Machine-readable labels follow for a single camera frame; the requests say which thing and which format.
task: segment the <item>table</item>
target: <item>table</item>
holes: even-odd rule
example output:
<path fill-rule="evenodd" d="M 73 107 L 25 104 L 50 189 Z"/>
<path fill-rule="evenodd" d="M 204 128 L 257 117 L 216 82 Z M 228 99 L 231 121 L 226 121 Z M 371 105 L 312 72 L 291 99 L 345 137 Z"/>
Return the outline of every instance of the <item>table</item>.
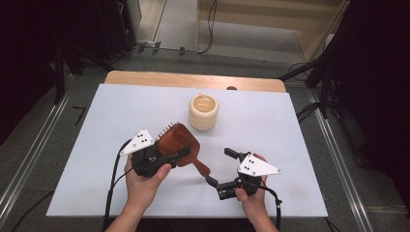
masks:
<path fill-rule="evenodd" d="M 239 91 L 224 90 L 226 86 L 235 86 Z M 221 183 L 232 181 L 239 165 L 237 160 L 223 154 L 224 147 L 238 152 L 257 152 L 282 170 L 282 174 L 268 178 L 267 186 L 283 200 L 284 218 L 326 217 L 326 207 L 295 112 L 284 91 L 283 83 L 273 79 L 110 72 L 93 100 L 47 215 L 102 216 L 119 147 L 143 126 L 155 136 L 153 133 L 160 132 L 166 124 L 179 120 L 200 142 L 198 158 Z M 198 92 L 210 94 L 220 103 L 217 124 L 206 132 L 196 131 L 188 123 L 188 102 Z M 125 162 L 126 159 L 120 160 L 117 177 L 122 174 Z M 297 173 L 303 175 L 294 178 Z M 121 212 L 126 198 L 125 181 L 121 180 L 114 190 L 113 216 Z M 268 214 L 274 217 L 274 197 L 267 195 L 266 202 Z M 245 217 L 241 204 L 236 199 L 220 201 L 216 190 L 206 184 L 193 165 L 171 170 L 144 216 Z"/>
<path fill-rule="evenodd" d="M 198 42 L 199 21 L 208 20 L 214 0 L 197 1 Z M 336 31 L 348 4 L 348 0 L 218 0 L 215 21 L 294 30 L 308 62 Z"/>

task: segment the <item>wooden table edge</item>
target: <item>wooden table edge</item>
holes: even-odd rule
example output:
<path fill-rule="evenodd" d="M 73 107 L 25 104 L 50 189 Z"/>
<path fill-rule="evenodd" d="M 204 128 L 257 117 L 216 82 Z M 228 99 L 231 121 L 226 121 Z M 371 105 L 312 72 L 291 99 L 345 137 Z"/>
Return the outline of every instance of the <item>wooden table edge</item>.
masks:
<path fill-rule="evenodd" d="M 238 90 L 286 93 L 283 82 L 278 79 L 171 72 L 112 71 L 104 83 L 205 89 L 234 86 Z"/>

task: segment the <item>white tabletop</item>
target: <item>white tabletop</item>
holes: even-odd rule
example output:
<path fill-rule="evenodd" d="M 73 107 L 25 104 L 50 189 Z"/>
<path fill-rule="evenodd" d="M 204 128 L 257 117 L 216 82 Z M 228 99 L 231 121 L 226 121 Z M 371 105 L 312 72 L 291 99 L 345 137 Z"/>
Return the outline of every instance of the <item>white tabletop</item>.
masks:
<path fill-rule="evenodd" d="M 212 95 L 220 104 L 217 124 L 206 132 L 195 130 L 188 122 L 190 99 L 198 93 Z M 176 122 L 187 126 L 199 141 L 198 159 L 220 183 L 233 181 L 240 164 L 223 153 L 225 147 L 258 153 L 282 172 L 270 176 L 267 186 L 283 201 L 283 217 L 328 215 L 288 94 L 117 84 L 100 85 L 47 215 L 102 216 L 114 161 L 123 143 L 143 128 L 157 136 Z M 126 158 L 120 159 L 117 177 L 125 163 Z M 119 215 L 126 199 L 125 180 L 121 180 L 114 189 L 110 214 Z M 266 204 L 273 217 L 275 198 L 268 192 Z M 240 202 L 235 198 L 220 201 L 193 164 L 171 170 L 144 216 L 245 217 Z"/>

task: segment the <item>gray floor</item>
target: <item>gray floor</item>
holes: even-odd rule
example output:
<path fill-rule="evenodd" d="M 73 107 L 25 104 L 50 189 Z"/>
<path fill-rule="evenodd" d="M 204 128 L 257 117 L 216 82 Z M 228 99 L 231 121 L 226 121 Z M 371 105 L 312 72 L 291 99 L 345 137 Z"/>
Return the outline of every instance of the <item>gray floor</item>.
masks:
<path fill-rule="evenodd" d="M 179 48 L 191 47 L 192 36 L 179 35 L 192 33 L 192 23 L 181 25 L 172 19 L 174 11 L 181 11 L 181 5 L 176 0 L 168 0 L 163 24 L 158 35 L 163 47 Z M 232 25 L 227 33 L 216 28 L 215 46 L 210 54 L 186 54 L 179 57 L 178 53 L 161 51 L 158 55 L 151 55 L 150 50 L 143 53 L 130 53 L 124 56 L 114 67 L 125 71 L 152 71 L 169 73 L 199 73 L 219 74 L 231 76 L 246 76 L 260 78 L 275 78 L 288 72 L 294 63 L 303 61 L 303 56 L 294 44 L 294 37 L 289 31 L 279 31 L 276 40 L 267 40 L 265 36 L 255 38 L 238 35 L 244 29 Z M 254 33 L 255 35 L 270 35 L 268 31 Z M 263 44 L 270 44 L 272 52 L 260 53 Z M 7 217 L 1 231 L 10 231 L 14 224 L 40 198 L 42 198 L 59 181 L 64 170 L 71 149 L 81 128 L 75 125 L 80 111 L 74 106 L 89 107 L 97 87 L 104 82 L 106 72 L 100 67 L 88 67 L 84 75 L 75 76 L 71 86 L 71 95 L 62 112 L 52 134 L 43 146 L 43 150 L 36 161 L 31 174 L 24 185 L 18 199 Z M 306 78 L 303 74 L 298 79 Z M 308 91 L 303 82 L 296 79 L 286 81 L 286 90 L 294 103 L 295 111 L 300 111 L 308 101 Z M 30 111 L 30 113 L 15 128 L 9 139 L 0 147 L 2 162 L 0 162 L 0 191 L 4 192 L 11 182 L 20 164 L 23 162 L 30 146 L 36 139 L 44 121 L 52 109 L 54 90 L 50 90 Z M 329 123 L 343 154 L 354 184 L 366 206 L 366 210 L 375 231 L 410 231 L 410 219 L 405 217 L 407 211 L 401 202 L 392 181 L 377 170 L 366 170 L 356 163 L 356 154 L 350 144 L 342 125 L 330 114 Z M 316 117 L 310 115 L 302 124 L 301 129 L 307 144 L 307 149 L 315 170 L 319 186 L 325 196 L 329 219 L 340 231 L 361 231 L 346 192 L 337 174 L 335 164 L 331 158 L 323 133 Z M 51 198 L 40 204 L 20 225 L 18 231 L 100 231 L 103 220 L 101 218 L 58 218 L 46 217 L 45 212 Z M 206 231 L 207 221 L 178 220 L 169 221 L 175 231 Z M 284 218 L 281 231 L 330 231 L 323 218 Z"/>

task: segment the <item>black cable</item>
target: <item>black cable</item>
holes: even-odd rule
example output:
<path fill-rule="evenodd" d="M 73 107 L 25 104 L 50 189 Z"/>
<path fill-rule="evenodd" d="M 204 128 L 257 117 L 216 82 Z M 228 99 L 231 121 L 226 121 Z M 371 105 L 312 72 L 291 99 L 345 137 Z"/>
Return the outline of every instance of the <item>black cable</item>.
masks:
<path fill-rule="evenodd" d="M 120 156 L 120 153 L 121 153 L 121 151 L 122 151 L 130 142 L 131 142 L 131 139 L 128 140 L 127 142 L 125 142 L 125 143 L 123 144 L 123 146 L 122 146 L 122 147 L 120 148 L 120 150 L 118 151 L 117 158 L 115 159 L 114 170 L 112 171 L 111 185 L 110 185 L 110 188 L 109 188 L 109 191 L 108 191 L 108 195 L 107 195 L 107 197 L 106 197 L 105 215 L 104 215 L 104 217 L 103 217 L 104 220 L 109 219 L 109 210 L 110 210 L 110 208 L 111 208 L 112 193 L 113 193 L 113 191 L 114 191 L 115 185 L 118 183 L 118 181 L 119 181 L 122 177 L 124 177 L 128 172 L 130 172 L 130 170 L 127 171 L 124 175 L 122 175 L 120 178 L 118 178 L 117 181 L 115 181 L 115 175 L 116 175 L 116 173 L 117 173 L 118 162 L 119 162 L 120 157 L 121 157 L 121 156 Z"/>
<path fill-rule="evenodd" d="M 320 102 L 310 103 L 305 106 L 299 113 L 296 114 L 299 124 L 302 123 L 316 108 L 320 107 Z"/>
<path fill-rule="evenodd" d="M 206 53 L 209 49 L 211 49 L 212 44 L 214 42 L 214 23 L 215 23 L 215 15 L 217 14 L 217 5 L 218 5 L 218 1 L 214 0 L 214 3 L 211 6 L 211 10 L 209 11 L 209 14 L 208 14 L 208 30 L 209 30 L 210 40 L 208 42 L 208 46 L 204 50 L 202 50 L 202 51 L 192 51 L 192 50 L 181 50 L 181 49 L 173 49 L 173 48 L 140 46 L 140 47 L 137 47 L 136 49 L 134 49 L 132 51 L 140 50 L 140 48 L 142 47 L 143 49 L 178 51 L 180 53 L 194 53 L 194 54 Z"/>
<path fill-rule="evenodd" d="M 289 69 L 287 69 L 287 72 L 290 73 L 290 71 L 292 70 L 292 68 L 293 68 L 294 66 L 297 66 L 297 65 L 305 65 L 305 64 L 306 64 L 306 63 L 295 63 L 295 64 L 291 65 L 291 66 L 289 67 Z M 295 76 L 293 76 L 292 78 L 295 79 L 295 80 L 297 80 L 297 81 L 304 81 L 304 80 L 302 80 L 302 79 L 296 78 Z"/>
<path fill-rule="evenodd" d="M 129 53 L 131 53 L 131 52 L 133 52 L 133 51 L 134 51 L 134 49 L 131 50 L 131 51 L 129 51 L 129 52 L 122 53 L 121 55 L 119 55 L 119 56 L 117 57 L 117 59 L 115 59 L 114 61 L 112 61 L 111 63 L 109 63 L 109 65 L 110 65 L 110 66 L 111 66 L 111 65 L 114 65 L 115 63 L 117 63 L 118 61 L 120 61 L 121 59 L 123 59 L 125 55 L 127 55 L 127 54 L 129 54 Z M 84 65 L 86 65 L 87 68 L 91 68 L 91 67 L 96 67 L 96 66 L 98 66 L 97 64 L 88 63 L 88 62 L 85 62 L 84 60 L 81 60 L 81 62 L 82 62 Z"/>
<path fill-rule="evenodd" d="M 338 232 L 340 232 L 340 230 L 329 220 L 328 217 L 325 217 L 325 220 L 326 220 L 326 223 L 327 223 L 328 226 L 329 226 L 329 229 L 330 229 L 332 232 L 334 232 L 335 230 L 338 231 Z"/>
<path fill-rule="evenodd" d="M 212 4 L 211 10 L 209 11 L 209 14 L 208 14 L 208 30 L 209 30 L 209 36 L 210 36 L 208 46 L 203 51 L 199 51 L 198 52 L 199 54 L 205 53 L 209 49 L 211 49 L 212 43 L 214 42 L 214 22 L 215 22 L 215 15 L 217 14 L 217 5 L 218 5 L 218 2 L 217 2 L 217 0 L 215 0 L 214 3 Z M 213 15 L 212 25 L 211 25 L 211 12 L 212 12 L 212 10 L 214 10 L 214 15 Z"/>
<path fill-rule="evenodd" d="M 281 211 L 280 211 L 280 204 L 282 203 L 281 200 L 278 199 L 278 195 L 276 192 L 274 192 L 271 188 L 268 188 L 265 184 L 264 181 L 262 181 L 264 186 L 259 186 L 260 189 L 267 190 L 269 193 L 271 193 L 274 198 L 275 198 L 275 204 L 277 206 L 277 230 L 280 230 L 280 223 L 281 223 Z"/>
<path fill-rule="evenodd" d="M 50 195 L 54 193 L 55 189 L 51 190 L 48 194 L 42 197 L 36 204 L 34 204 L 30 209 L 28 209 L 23 216 L 18 220 L 18 222 L 15 224 L 11 232 L 15 232 L 18 229 L 18 226 L 24 221 L 24 219 L 34 210 L 36 209 L 37 206 L 39 206 L 43 201 L 45 201 Z"/>
<path fill-rule="evenodd" d="M 326 88 L 328 90 L 328 99 L 329 100 L 329 107 L 331 108 L 331 113 L 337 118 L 339 119 L 339 115 L 338 115 L 338 111 L 337 111 L 337 105 L 340 101 L 339 97 L 337 96 L 337 85 L 335 84 L 335 81 L 333 79 L 331 79 L 328 82 L 329 87 Z"/>
<path fill-rule="evenodd" d="M 325 52 L 325 50 L 326 50 L 326 40 L 325 40 L 325 41 L 323 41 L 323 49 L 322 49 L 322 53 L 323 53 L 323 52 Z"/>

